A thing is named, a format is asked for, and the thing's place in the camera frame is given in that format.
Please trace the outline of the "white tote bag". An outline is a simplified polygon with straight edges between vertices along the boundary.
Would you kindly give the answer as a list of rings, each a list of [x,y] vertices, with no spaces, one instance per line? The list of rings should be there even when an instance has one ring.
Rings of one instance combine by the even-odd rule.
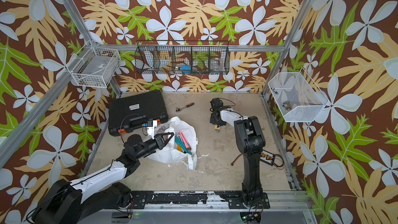
[[[157,150],[154,154],[149,155],[148,159],[166,164],[187,160],[187,169],[194,171],[196,169],[198,159],[196,155],[198,139],[194,127],[181,120],[179,117],[173,117],[168,122],[157,126],[155,129],[155,134],[167,132],[173,132],[174,136],[162,150]],[[191,155],[182,152],[175,143],[175,137],[179,135],[179,132],[182,132],[189,142],[192,152]]]

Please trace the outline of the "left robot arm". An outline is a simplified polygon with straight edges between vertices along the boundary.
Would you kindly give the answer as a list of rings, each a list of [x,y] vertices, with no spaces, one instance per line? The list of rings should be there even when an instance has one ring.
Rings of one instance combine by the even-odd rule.
[[[50,188],[38,206],[29,212],[30,224],[76,224],[107,208],[128,208],[131,191],[121,180],[140,166],[140,158],[162,150],[174,137],[173,132],[156,134],[143,141],[138,134],[130,136],[123,151],[110,165],[85,177],[66,181],[60,179]]]

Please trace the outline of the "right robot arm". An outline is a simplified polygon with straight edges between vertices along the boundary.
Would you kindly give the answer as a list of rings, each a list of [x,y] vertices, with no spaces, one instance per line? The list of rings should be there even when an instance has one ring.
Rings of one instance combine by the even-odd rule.
[[[236,146],[244,161],[242,197],[246,206],[261,205],[269,208],[268,198],[260,180],[260,157],[266,144],[259,119],[243,116],[232,108],[211,107],[210,123],[218,127],[230,124],[234,127]]]

